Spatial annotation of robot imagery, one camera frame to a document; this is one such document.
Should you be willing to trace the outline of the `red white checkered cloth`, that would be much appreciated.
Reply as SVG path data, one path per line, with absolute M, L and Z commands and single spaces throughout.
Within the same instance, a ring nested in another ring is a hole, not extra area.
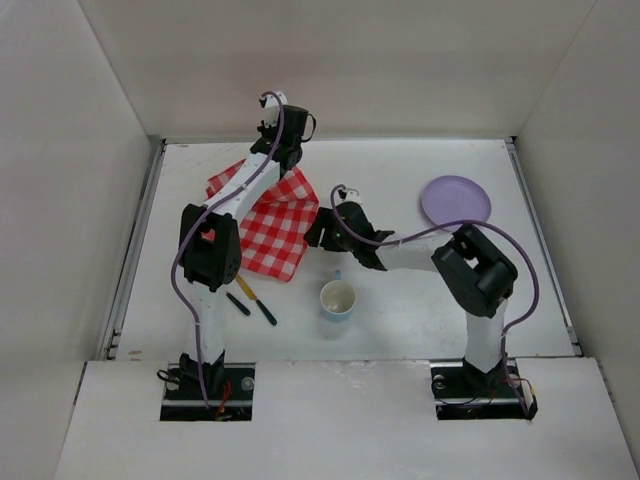
M 316 192 L 295 167 L 267 189 L 239 225 L 243 269 L 290 281 L 306 252 L 304 235 L 319 210 Z

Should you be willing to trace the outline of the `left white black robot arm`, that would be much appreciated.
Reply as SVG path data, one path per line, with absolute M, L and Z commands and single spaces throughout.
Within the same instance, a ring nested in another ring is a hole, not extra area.
M 201 205 L 187 205 L 181 215 L 179 247 L 171 266 L 171 284 L 192 316 L 194 333 L 179 359 L 180 381 L 193 383 L 202 398 L 217 393 L 224 379 L 224 326 L 216 311 L 220 288 L 241 266 L 240 225 L 259 198 L 302 158 L 308 122 L 302 107 L 265 108 L 269 119 L 260 138 L 227 183 Z

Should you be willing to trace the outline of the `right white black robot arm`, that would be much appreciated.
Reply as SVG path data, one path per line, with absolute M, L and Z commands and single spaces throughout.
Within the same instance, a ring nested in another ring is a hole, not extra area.
M 439 274 L 466 315 L 459 396 L 482 398 L 498 390 L 504 380 L 504 317 L 518 273 L 477 227 L 463 224 L 445 232 L 442 243 L 427 236 L 408 241 L 374 228 L 361 205 L 347 201 L 336 211 L 320 209 L 304 240 L 311 247 L 349 252 L 367 269 Z

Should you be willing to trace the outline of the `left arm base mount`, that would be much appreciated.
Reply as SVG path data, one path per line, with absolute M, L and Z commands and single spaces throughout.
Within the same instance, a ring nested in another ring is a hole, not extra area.
M 202 396 L 197 364 L 186 355 L 159 369 L 164 383 L 160 420 L 168 422 L 245 422 L 252 419 L 256 365 L 204 364 L 206 398 Z

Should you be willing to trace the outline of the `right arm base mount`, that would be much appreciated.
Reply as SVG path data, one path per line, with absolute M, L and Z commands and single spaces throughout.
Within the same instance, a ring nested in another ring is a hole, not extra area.
M 430 364 L 431 391 L 439 420 L 533 420 L 538 401 L 517 362 L 507 362 L 484 374 L 466 361 Z

